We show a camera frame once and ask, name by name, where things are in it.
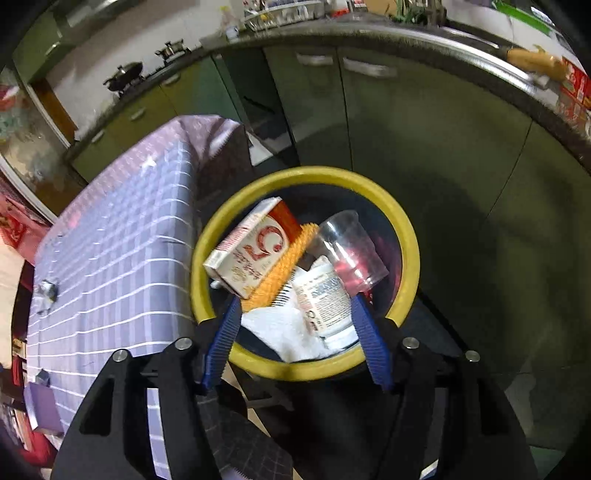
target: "red box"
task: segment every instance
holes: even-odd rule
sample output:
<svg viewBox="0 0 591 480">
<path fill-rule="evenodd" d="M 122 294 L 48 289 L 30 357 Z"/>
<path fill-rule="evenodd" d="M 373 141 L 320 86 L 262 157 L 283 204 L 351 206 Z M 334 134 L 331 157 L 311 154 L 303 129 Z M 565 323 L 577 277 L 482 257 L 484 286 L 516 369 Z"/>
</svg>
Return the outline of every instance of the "red box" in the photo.
<svg viewBox="0 0 591 480">
<path fill-rule="evenodd" d="M 568 93 L 585 108 L 591 107 L 591 80 L 571 61 L 563 57 L 563 61 L 569 68 L 566 80 L 562 82 L 562 90 Z"/>
<path fill-rule="evenodd" d="M 6 223 L 0 223 L 0 238 L 2 238 L 6 245 L 16 248 L 18 247 L 18 244 L 21 243 L 22 236 L 27 227 L 16 220 L 12 215 L 6 215 L 4 218 Z"/>
</svg>

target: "pot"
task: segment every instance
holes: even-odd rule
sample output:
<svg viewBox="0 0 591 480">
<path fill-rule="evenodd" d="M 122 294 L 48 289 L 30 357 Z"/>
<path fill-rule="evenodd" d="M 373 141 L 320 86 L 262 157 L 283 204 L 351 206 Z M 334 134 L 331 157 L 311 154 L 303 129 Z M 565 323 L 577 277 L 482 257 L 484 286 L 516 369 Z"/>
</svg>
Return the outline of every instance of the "pot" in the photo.
<svg viewBox="0 0 591 480">
<path fill-rule="evenodd" d="M 178 52 L 184 51 L 183 39 L 177 40 L 176 42 L 166 42 L 165 47 L 162 50 L 157 50 L 154 53 L 162 57 L 164 61 L 167 61 L 170 57 Z"/>
<path fill-rule="evenodd" d="M 128 63 L 125 66 L 119 65 L 117 72 L 103 82 L 111 92 L 120 92 L 125 89 L 133 80 L 139 78 L 144 64 L 140 61 Z"/>
</svg>

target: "garbage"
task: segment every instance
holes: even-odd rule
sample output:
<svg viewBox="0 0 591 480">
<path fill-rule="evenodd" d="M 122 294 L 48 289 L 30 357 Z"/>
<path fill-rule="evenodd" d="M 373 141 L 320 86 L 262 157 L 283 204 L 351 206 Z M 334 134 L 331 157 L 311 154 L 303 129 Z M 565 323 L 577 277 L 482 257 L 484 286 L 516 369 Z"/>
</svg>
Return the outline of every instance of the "garbage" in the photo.
<svg viewBox="0 0 591 480">
<path fill-rule="evenodd" d="M 214 280 L 247 299 L 301 233 L 280 197 L 261 201 L 209 255 L 203 266 Z"/>
<path fill-rule="evenodd" d="M 35 375 L 35 383 L 43 385 L 44 387 L 49 387 L 49 379 L 49 373 L 42 368 L 39 370 L 39 373 Z"/>
<path fill-rule="evenodd" d="M 331 264 L 297 276 L 293 287 L 312 329 L 326 338 L 351 325 L 351 299 Z"/>
<path fill-rule="evenodd" d="M 248 312 L 257 307 L 268 307 L 277 297 L 292 274 L 294 267 L 306 252 L 306 247 L 316 235 L 318 225 L 307 223 L 301 226 L 301 233 L 287 252 L 279 259 L 252 295 L 242 300 L 242 311 Z"/>
<path fill-rule="evenodd" d="M 326 358 L 340 349 L 327 349 L 295 307 L 262 307 L 242 314 L 242 326 L 259 337 L 287 363 Z"/>
<path fill-rule="evenodd" d="M 35 305 L 37 305 L 37 313 L 48 312 L 57 300 L 58 295 L 57 281 L 49 281 L 43 279 L 33 292 L 35 298 Z"/>
<path fill-rule="evenodd" d="M 328 257 L 350 297 L 368 292 L 388 275 L 354 210 L 344 210 L 324 221 L 306 250 L 315 257 Z"/>
<path fill-rule="evenodd" d="M 306 252 L 316 258 L 308 271 L 300 266 Z M 241 297 L 242 326 L 284 362 L 327 358 L 356 343 L 351 297 L 371 295 L 388 275 L 357 212 L 300 226 L 280 197 L 261 201 L 204 267 L 212 288 Z"/>
</svg>

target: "blue gripper pad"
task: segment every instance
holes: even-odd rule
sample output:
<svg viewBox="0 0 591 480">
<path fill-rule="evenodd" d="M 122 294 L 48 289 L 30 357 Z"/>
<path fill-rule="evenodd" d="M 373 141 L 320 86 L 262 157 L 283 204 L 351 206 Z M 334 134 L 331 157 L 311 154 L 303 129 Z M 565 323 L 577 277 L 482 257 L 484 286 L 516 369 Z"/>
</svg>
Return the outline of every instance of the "blue gripper pad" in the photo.
<svg viewBox="0 0 591 480">
<path fill-rule="evenodd" d="M 379 335 L 374 317 L 369 311 L 362 293 L 351 299 L 351 318 L 372 380 L 383 389 L 390 390 L 394 386 L 392 352 Z"/>
<path fill-rule="evenodd" d="M 242 306 L 240 305 L 240 299 L 235 297 L 226 313 L 223 314 L 221 325 L 207 351 L 205 373 L 202 379 L 205 388 L 210 389 L 219 385 L 223 369 L 230 355 L 230 349 L 232 349 L 232 344 L 238 334 L 241 320 Z"/>
</svg>

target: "gas stove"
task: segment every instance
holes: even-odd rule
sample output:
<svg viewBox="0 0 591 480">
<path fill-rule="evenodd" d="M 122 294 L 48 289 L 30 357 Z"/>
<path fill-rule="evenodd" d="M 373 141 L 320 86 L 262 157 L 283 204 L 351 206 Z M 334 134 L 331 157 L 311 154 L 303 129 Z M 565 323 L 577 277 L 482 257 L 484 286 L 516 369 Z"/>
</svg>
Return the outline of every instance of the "gas stove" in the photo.
<svg viewBox="0 0 591 480">
<path fill-rule="evenodd" d="M 174 45 L 179 45 L 179 44 L 182 45 L 182 42 L 183 42 L 183 40 L 179 40 L 178 42 L 174 43 Z M 170 48 L 170 47 L 171 47 L 171 43 L 166 42 L 165 48 Z M 145 76 L 139 75 L 138 77 L 130 80 L 122 90 L 119 90 L 117 92 L 117 95 L 119 96 L 119 98 L 122 98 L 128 92 L 132 91 L 134 87 L 136 87 L 136 86 L 140 85 L 141 83 L 143 83 L 144 81 L 148 80 L 153 75 L 156 75 L 161 70 L 163 70 L 167 67 L 170 67 L 174 62 L 183 58 L 188 53 L 191 53 L 191 50 L 187 47 L 182 47 L 182 50 L 174 52 L 173 54 L 171 54 L 169 56 L 163 56 L 159 52 L 156 52 L 156 55 L 159 55 L 160 57 L 163 58 L 163 64 L 160 67 L 156 68 L 153 72 L 151 72 Z"/>
</svg>

